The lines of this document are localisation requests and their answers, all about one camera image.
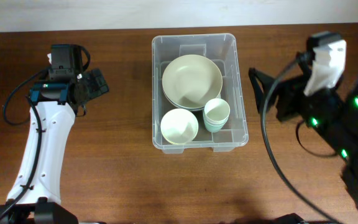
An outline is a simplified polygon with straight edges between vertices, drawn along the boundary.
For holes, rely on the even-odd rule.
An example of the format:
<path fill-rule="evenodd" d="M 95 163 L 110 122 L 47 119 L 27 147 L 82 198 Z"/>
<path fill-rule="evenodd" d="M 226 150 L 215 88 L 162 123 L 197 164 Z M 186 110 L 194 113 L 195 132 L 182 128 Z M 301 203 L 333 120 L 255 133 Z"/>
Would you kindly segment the cream plastic cup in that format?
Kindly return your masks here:
<path fill-rule="evenodd" d="M 211 124 L 222 124 L 228 120 L 230 111 L 228 102 L 221 98 L 214 98 L 205 104 L 203 115 Z"/>

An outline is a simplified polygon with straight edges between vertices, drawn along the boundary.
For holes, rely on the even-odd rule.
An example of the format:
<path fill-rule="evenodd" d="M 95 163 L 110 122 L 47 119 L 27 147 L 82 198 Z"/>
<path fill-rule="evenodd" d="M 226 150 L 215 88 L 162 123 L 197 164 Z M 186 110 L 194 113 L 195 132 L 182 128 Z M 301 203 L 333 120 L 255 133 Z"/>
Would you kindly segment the mint green plastic cup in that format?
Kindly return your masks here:
<path fill-rule="evenodd" d="M 207 120 L 204 120 L 204 126 L 205 126 L 206 130 L 211 133 L 216 133 L 216 132 L 220 131 L 225 124 L 226 124 L 226 122 L 219 123 L 219 124 L 213 124 Z"/>

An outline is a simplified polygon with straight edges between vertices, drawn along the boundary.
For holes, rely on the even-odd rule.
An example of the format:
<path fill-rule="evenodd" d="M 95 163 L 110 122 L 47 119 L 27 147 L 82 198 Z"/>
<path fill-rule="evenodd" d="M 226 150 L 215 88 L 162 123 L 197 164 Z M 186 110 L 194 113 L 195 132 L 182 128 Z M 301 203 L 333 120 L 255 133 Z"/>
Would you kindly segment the beige plate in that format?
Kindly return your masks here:
<path fill-rule="evenodd" d="M 223 76 L 218 66 L 201 55 L 172 60 L 162 74 L 163 92 L 176 104 L 198 108 L 221 94 Z"/>

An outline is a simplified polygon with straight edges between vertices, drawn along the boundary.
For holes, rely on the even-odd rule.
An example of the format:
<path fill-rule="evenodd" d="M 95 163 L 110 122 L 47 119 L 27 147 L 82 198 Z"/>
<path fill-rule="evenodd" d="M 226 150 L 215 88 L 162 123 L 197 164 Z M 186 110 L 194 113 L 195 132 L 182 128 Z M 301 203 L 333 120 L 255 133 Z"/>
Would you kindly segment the dark blue plate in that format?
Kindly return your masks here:
<path fill-rule="evenodd" d="M 201 111 L 202 109 L 204 109 L 204 106 L 202 107 L 198 107 L 198 108 L 189 108 L 186 106 L 180 106 L 179 104 L 174 103 L 166 94 L 165 92 L 163 93 L 164 96 L 166 97 L 166 99 L 176 108 L 181 108 L 181 109 L 185 109 L 185 110 L 189 110 L 189 111 Z"/>

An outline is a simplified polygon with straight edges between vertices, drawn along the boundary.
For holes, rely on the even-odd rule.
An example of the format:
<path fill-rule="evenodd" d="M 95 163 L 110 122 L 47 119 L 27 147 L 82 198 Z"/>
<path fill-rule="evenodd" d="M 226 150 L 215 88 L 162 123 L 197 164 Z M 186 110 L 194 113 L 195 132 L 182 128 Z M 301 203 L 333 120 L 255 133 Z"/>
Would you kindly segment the white bowl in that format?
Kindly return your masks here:
<path fill-rule="evenodd" d="M 162 136 L 171 144 L 187 144 L 198 134 L 196 116 L 185 109 L 177 108 L 167 112 L 160 123 Z"/>

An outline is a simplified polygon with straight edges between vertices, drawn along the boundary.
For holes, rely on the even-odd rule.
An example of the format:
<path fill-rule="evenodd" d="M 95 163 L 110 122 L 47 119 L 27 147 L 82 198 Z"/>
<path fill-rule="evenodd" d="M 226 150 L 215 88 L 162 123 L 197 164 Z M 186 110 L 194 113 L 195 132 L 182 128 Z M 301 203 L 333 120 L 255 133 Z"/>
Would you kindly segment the translucent grey plastic cup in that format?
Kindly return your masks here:
<path fill-rule="evenodd" d="M 212 121 L 209 117 L 207 117 L 205 114 L 203 115 L 203 120 L 206 126 L 216 127 L 216 128 L 222 128 L 226 122 L 228 121 L 228 118 L 220 120 L 220 121 Z"/>

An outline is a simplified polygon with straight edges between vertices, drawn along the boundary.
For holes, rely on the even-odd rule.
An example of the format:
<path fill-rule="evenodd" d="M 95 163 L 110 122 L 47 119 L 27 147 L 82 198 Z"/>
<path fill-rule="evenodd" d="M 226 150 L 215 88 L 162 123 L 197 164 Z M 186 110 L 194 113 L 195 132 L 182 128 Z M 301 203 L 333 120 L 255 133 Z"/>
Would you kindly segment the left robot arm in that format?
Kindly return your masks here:
<path fill-rule="evenodd" d="M 0 223 L 78 223 L 61 205 L 65 147 L 78 110 L 109 87 L 100 69 L 88 68 L 91 55 L 83 46 L 52 45 L 48 60 L 30 78 L 29 134 L 16 181 L 0 205 Z"/>

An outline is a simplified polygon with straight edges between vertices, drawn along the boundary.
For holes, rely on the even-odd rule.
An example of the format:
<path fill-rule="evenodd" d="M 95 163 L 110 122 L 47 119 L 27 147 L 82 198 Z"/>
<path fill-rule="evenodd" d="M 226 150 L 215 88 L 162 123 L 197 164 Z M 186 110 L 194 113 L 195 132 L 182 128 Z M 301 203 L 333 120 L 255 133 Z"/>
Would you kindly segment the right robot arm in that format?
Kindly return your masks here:
<path fill-rule="evenodd" d="M 310 202 L 282 172 L 267 136 L 266 115 L 275 106 L 276 118 L 281 122 L 301 116 L 302 122 L 331 146 L 332 156 L 345 162 L 341 178 L 358 209 L 358 80 L 346 99 L 337 93 L 346 65 L 346 49 L 341 34 L 320 32 L 308 37 L 305 52 L 298 52 L 276 77 L 249 69 L 262 137 L 274 169 L 299 199 L 332 223 L 338 220 Z"/>

